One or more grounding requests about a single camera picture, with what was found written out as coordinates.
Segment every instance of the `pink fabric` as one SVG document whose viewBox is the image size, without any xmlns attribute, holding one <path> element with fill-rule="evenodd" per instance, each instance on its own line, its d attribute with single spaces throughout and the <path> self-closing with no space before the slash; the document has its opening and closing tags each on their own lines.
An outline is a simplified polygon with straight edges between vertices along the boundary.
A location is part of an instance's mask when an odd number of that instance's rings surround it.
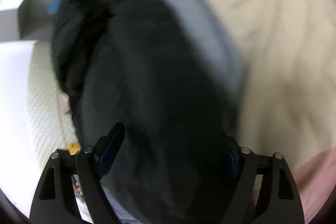
<svg viewBox="0 0 336 224">
<path fill-rule="evenodd" d="M 293 171 L 305 223 L 320 211 L 336 185 L 336 148 L 322 152 Z"/>
</svg>

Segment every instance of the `gray fabric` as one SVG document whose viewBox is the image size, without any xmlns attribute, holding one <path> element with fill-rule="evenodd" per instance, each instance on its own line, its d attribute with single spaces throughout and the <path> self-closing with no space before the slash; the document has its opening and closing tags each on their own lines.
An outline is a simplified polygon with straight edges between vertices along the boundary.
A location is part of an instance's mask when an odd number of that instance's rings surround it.
<svg viewBox="0 0 336 224">
<path fill-rule="evenodd" d="M 202 0 L 164 1 L 174 11 L 196 58 L 212 78 L 220 96 L 228 98 L 236 111 L 246 67 L 228 33 Z"/>
</svg>

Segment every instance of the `beige bedsheet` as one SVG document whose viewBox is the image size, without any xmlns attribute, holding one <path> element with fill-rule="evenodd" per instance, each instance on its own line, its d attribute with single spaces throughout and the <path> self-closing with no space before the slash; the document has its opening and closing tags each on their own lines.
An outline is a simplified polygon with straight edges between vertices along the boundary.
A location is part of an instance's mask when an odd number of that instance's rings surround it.
<svg viewBox="0 0 336 224">
<path fill-rule="evenodd" d="M 237 141 L 284 154 L 308 223 L 336 183 L 336 0 L 207 2 L 250 68 Z"/>
</svg>

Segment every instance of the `dark cloth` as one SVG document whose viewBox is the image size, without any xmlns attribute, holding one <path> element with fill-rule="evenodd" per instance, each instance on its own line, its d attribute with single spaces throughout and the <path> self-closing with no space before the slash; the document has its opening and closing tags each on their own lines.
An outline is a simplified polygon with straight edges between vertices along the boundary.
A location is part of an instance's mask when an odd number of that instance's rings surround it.
<svg viewBox="0 0 336 224">
<path fill-rule="evenodd" d="M 125 140 L 102 182 L 146 224 L 219 223 L 232 154 L 213 84 L 161 0 L 62 0 L 52 56 L 82 146 L 116 122 Z"/>
</svg>

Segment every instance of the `gray cloth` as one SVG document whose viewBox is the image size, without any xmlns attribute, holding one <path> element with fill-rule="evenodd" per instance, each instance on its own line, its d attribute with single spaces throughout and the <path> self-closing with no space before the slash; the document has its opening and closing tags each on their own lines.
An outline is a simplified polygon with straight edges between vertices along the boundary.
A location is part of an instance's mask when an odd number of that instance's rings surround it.
<svg viewBox="0 0 336 224">
<path fill-rule="evenodd" d="M 203 0 L 164 0 L 190 40 L 195 58 L 212 79 L 223 108 L 223 130 L 234 137 L 246 66 L 236 45 Z"/>
</svg>

